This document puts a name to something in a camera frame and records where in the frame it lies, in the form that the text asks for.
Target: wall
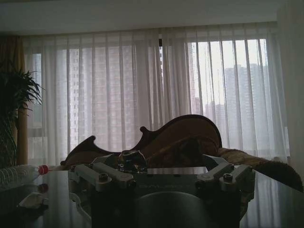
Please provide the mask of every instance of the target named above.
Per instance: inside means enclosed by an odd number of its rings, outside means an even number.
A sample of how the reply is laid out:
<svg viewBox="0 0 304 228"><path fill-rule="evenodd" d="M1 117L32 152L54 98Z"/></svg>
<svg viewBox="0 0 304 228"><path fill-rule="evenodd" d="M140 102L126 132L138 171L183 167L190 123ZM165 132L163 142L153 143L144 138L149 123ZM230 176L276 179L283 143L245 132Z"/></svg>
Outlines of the wall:
<svg viewBox="0 0 304 228"><path fill-rule="evenodd" d="M304 0L278 11L291 165L304 180Z"/></svg>

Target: white tissue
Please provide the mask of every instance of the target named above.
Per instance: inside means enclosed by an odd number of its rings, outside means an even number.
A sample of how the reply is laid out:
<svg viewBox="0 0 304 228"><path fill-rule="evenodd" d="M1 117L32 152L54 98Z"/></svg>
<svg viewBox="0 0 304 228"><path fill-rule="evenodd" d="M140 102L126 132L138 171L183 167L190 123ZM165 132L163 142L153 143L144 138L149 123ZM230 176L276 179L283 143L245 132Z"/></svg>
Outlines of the white tissue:
<svg viewBox="0 0 304 228"><path fill-rule="evenodd" d="M37 209L41 204L47 205L48 199L43 198L41 193L32 192L19 203L19 206L29 209Z"/></svg>

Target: curtain rod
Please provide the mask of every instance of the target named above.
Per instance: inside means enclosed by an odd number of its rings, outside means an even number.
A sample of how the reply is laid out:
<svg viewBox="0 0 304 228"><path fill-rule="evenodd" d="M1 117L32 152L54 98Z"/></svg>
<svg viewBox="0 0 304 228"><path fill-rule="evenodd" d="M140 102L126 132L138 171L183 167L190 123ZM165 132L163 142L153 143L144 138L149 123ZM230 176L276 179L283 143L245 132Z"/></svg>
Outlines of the curtain rod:
<svg viewBox="0 0 304 228"><path fill-rule="evenodd" d="M75 33L54 33L54 34L38 34L38 35L24 35L20 36L23 38L31 37L52 37L52 36L77 36L77 35L92 35L92 34L102 34L102 33L115 33L115 32L133 32L133 31L144 31L144 30L153 30L153 29L172 29L172 28L196 28L196 27L226 27L226 26L241 26L241 25L274 25L276 21L264 21L264 22L250 22L250 23L234 23L234 24L211 24L211 25L196 25L196 26L174 26L174 27L163 27L163 28L138 28L138 29L123 29L123 30L107 30L107 31L94 31L94 32L75 32Z"/></svg>

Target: dark glossy tabletop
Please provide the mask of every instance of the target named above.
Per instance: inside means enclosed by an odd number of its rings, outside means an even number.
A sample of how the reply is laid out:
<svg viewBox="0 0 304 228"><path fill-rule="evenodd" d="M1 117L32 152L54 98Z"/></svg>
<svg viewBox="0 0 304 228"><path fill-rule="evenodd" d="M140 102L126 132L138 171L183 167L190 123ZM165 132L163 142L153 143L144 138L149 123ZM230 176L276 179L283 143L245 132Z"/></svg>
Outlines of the dark glossy tabletop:
<svg viewBox="0 0 304 228"><path fill-rule="evenodd" d="M204 168L173 169L174 173L197 173ZM168 173L166 169L150 171ZM89 228L90 224L79 214L76 205L69 199L67 171L53 171L34 181L36 185L48 184L44 197L49 199L48 208L35 218L24 218L21 227L35 228ZM10 201L0 193L1 207L8 207ZM304 227L304 195L261 173L256 173L255 197L240 222L243 228L297 228Z"/></svg>

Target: curved wooden sofa frame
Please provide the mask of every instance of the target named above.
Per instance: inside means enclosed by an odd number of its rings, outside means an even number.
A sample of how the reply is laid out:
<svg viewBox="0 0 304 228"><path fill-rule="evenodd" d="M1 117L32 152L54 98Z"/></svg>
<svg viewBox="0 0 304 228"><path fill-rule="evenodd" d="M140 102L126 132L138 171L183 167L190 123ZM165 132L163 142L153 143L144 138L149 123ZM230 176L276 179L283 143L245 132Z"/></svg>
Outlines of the curved wooden sofa frame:
<svg viewBox="0 0 304 228"><path fill-rule="evenodd" d="M140 128L142 137L139 142L131 150L142 150L150 146L152 150L157 151L163 146L166 146L174 141L190 135L202 135L211 138L218 148L222 147L220 133L216 125L208 118L202 115L183 115L167 122L163 127L156 131L150 131L146 127ZM68 166L70 160L78 160L79 163L92 160L98 156L119 152L106 151L94 144L95 136L90 136L75 147L67 158L60 164Z"/></svg>

